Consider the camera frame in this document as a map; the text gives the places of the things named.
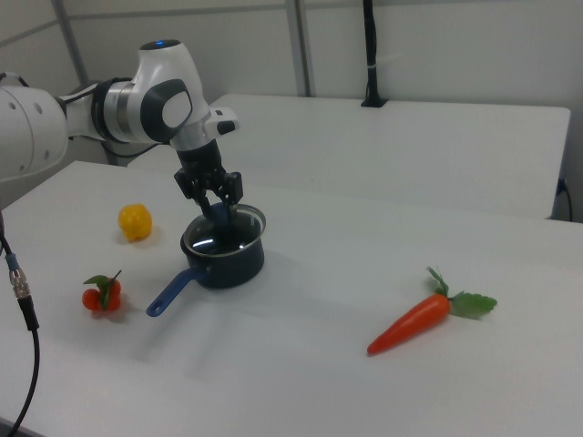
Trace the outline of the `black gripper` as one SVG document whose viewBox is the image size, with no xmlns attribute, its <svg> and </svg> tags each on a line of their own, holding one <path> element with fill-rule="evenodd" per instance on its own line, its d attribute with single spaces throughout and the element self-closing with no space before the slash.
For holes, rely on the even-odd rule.
<svg viewBox="0 0 583 437">
<path fill-rule="evenodd" d="M 240 172 L 226 172 L 216 140 L 192 150 L 178 150 L 177 154 L 181 169 L 174 174 L 174 179 L 183 196 L 193 200 L 205 218 L 210 218 L 212 210 L 206 189 L 198 180 L 213 175 L 213 193 L 226 209 L 234 208 L 243 198 L 242 175 Z"/>
</svg>

